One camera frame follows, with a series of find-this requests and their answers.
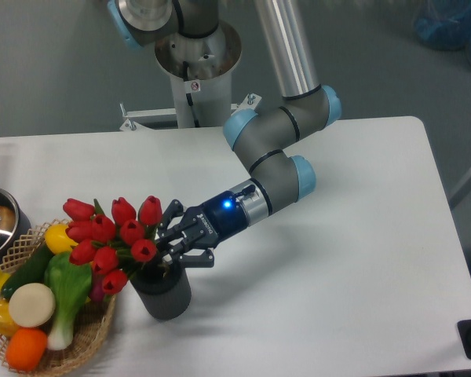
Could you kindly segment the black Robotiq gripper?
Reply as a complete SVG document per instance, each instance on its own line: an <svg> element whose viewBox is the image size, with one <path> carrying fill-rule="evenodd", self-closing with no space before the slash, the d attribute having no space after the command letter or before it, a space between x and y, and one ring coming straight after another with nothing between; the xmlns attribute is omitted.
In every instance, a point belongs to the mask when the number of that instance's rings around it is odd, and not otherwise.
<svg viewBox="0 0 471 377"><path fill-rule="evenodd" d="M238 201L240 192L224 191L198 206L184 208L174 199L170 202L156 226L157 240L177 240L162 253L167 264L177 263L182 268L212 268L215 248L219 243L242 232L249 226L243 205ZM175 218L180 221L170 226ZM204 250L199 255L187 252Z"/></svg>

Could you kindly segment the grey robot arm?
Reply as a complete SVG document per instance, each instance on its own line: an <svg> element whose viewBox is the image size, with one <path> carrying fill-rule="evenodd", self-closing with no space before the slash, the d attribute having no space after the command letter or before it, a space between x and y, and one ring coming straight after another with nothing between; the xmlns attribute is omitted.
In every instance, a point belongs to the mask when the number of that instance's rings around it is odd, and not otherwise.
<svg viewBox="0 0 471 377"><path fill-rule="evenodd" d="M108 10L125 43L155 47L170 77L180 128L221 126L248 180L196 206L173 201L157 230L165 263L211 267L214 248L307 196L316 187L311 164L285 149L341 116L335 91L320 84L295 1L255 4L283 105L257 112L245 99L232 107L232 71L242 44L215 1L110 1Z"/></svg>

